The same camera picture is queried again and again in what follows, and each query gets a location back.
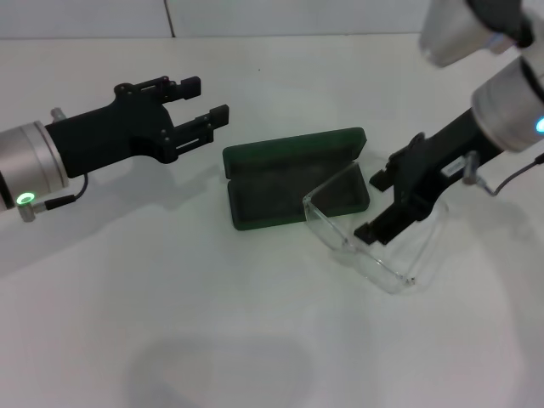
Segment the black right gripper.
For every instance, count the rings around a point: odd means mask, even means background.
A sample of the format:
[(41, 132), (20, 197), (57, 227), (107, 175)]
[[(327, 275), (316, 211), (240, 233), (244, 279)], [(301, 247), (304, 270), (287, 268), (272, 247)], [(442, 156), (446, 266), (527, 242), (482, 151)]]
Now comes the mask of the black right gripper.
[(466, 110), (434, 136), (411, 143), (402, 154), (390, 157), (385, 168), (371, 176), (370, 185), (380, 192), (394, 187), (394, 204), (358, 227), (354, 236), (367, 245), (379, 242), (385, 246), (425, 219), (442, 193), (462, 177), (462, 172), (447, 176), (443, 171), (470, 152), (478, 154), (481, 165), (496, 157), (496, 146)]

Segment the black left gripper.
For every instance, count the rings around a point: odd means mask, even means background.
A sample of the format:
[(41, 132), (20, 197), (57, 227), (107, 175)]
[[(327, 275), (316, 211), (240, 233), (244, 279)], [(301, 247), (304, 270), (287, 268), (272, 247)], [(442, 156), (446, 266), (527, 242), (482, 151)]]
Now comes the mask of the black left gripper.
[(173, 125), (164, 105), (200, 96), (198, 76), (180, 82), (161, 76), (135, 85), (123, 83), (114, 93), (105, 107), (46, 126), (70, 179), (133, 156), (175, 162), (177, 156), (211, 144), (214, 132), (230, 122), (230, 107), (220, 105)]

